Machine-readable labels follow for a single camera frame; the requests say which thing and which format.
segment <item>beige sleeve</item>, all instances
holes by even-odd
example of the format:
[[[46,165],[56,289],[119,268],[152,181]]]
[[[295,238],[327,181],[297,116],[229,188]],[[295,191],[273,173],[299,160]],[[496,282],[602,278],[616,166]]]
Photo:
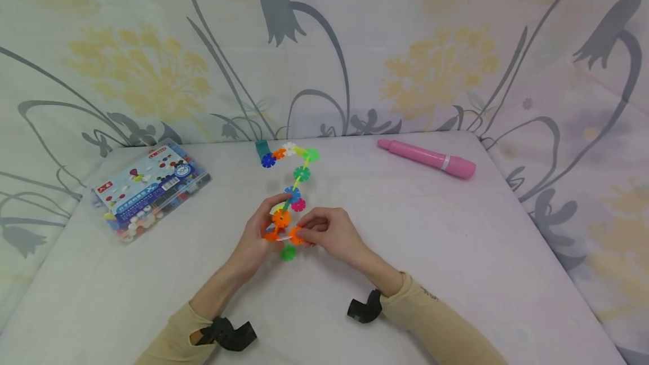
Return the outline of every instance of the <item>beige sleeve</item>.
[[[169,318],[167,326],[149,344],[134,365],[201,365],[217,345],[196,347],[189,342],[189,336],[210,325],[212,321],[194,313],[187,302]]]
[[[439,365],[502,365],[503,356],[477,328],[403,274],[404,285],[392,297],[381,297],[383,314],[412,332]]]

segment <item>forearm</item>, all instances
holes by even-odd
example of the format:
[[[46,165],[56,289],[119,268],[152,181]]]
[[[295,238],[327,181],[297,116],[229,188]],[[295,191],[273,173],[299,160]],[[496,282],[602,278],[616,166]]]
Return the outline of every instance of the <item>forearm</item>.
[[[439,365],[502,365],[504,358],[477,328],[374,253],[354,267],[383,294],[383,314],[412,332]]]
[[[352,267],[363,274],[383,296],[393,296],[401,290],[403,277],[379,255],[367,249],[358,254]]]
[[[167,322],[135,365],[200,365],[214,352],[216,344],[197,345],[201,328],[223,313],[240,288],[239,276],[227,266],[219,269],[187,304]]]
[[[204,318],[213,319],[221,315],[232,296],[242,286],[240,278],[241,276],[226,263],[196,292],[189,305],[196,314]]]

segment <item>white band on pen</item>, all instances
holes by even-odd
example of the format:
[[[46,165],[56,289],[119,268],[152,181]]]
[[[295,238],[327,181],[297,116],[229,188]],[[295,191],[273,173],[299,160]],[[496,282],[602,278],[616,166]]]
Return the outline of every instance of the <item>white band on pen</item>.
[[[450,162],[450,155],[447,155],[447,157],[444,159],[444,164],[442,164],[442,167],[440,169],[445,171],[446,168],[448,168],[449,162]]]

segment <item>wrist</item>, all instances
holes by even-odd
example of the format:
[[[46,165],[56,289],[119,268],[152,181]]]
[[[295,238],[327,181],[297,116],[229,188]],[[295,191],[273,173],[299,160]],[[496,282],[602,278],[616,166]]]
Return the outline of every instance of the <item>wrist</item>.
[[[385,297],[397,294],[403,287],[403,275],[378,254],[370,251],[357,268]]]
[[[205,319],[221,315],[243,285],[236,271],[222,266],[189,301],[194,312]]]

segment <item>snowflake building block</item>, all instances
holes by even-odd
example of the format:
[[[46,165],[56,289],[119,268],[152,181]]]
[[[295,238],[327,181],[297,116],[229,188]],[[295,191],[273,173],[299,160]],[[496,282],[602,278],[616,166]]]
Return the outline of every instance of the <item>snowflake building block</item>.
[[[262,232],[262,237],[266,238],[266,240],[282,242],[290,241],[290,244],[286,244],[285,248],[280,253],[281,258],[284,261],[292,261],[296,255],[295,246],[305,243],[302,238],[297,236],[297,232],[300,230],[299,227],[293,227],[287,236],[280,237],[280,234],[285,233],[291,223],[291,215],[288,212],[288,208],[291,207],[295,212],[301,212],[306,208],[306,201],[297,186],[300,182],[308,181],[309,178],[311,178],[309,164],[320,159],[320,152],[315,148],[305,149],[298,147],[295,143],[287,142],[274,152],[266,153],[266,155],[261,159],[261,165],[264,166],[264,168],[272,168],[278,160],[294,155],[298,155],[303,158],[304,161],[302,165],[294,169],[293,176],[295,178],[295,183],[285,189],[285,193],[290,193],[291,198],[286,200],[286,202],[277,204],[270,210],[274,227]]]

